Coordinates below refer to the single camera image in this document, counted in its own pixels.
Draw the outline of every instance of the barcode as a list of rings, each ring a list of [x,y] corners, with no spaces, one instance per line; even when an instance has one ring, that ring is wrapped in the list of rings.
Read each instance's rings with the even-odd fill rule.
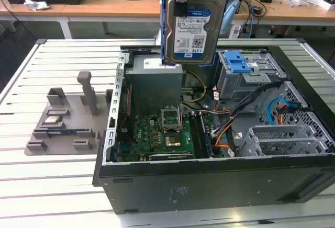
[[[194,36],[192,42],[192,49],[202,49],[204,45],[205,36]]]

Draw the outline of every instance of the yellow wire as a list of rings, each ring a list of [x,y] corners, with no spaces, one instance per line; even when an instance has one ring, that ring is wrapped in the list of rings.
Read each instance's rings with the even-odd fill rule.
[[[205,97],[205,95],[206,95],[206,85],[205,85],[205,83],[203,82],[203,80],[200,79],[199,76],[197,76],[193,72],[191,72],[191,71],[186,71],[186,72],[194,75],[201,82],[201,84],[204,87],[204,92],[203,92],[203,94],[199,98],[192,99],[192,100],[185,100],[185,101],[181,101],[181,102],[195,102],[195,101],[199,101],[199,100],[203,99]]]

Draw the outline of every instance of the hard drive label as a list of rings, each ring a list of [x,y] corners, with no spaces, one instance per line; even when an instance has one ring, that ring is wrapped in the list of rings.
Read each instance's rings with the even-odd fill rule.
[[[204,53],[209,9],[189,9],[187,17],[176,17],[174,52],[179,58],[198,58]]]

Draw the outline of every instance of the metal table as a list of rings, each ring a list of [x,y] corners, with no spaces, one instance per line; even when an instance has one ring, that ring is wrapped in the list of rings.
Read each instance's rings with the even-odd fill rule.
[[[97,93],[112,88],[123,44],[153,40],[48,40],[36,44],[0,94],[0,227],[331,227],[335,186],[307,203],[277,206],[115,215],[102,188],[94,188],[96,155],[26,156],[24,148],[51,87],[80,93],[79,71],[92,72]],[[335,72],[306,43],[294,39],[220,40],[231,45],[280,45],[335,110]],[[258,220],[274,224],[259,224]]]

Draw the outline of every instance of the wd hard drive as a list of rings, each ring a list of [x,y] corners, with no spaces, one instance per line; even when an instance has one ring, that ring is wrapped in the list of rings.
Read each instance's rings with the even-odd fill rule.
[[[226,0],[188,0],[186,17],[173,15],[174,3],[165,0],[164,62],[211,63]]]

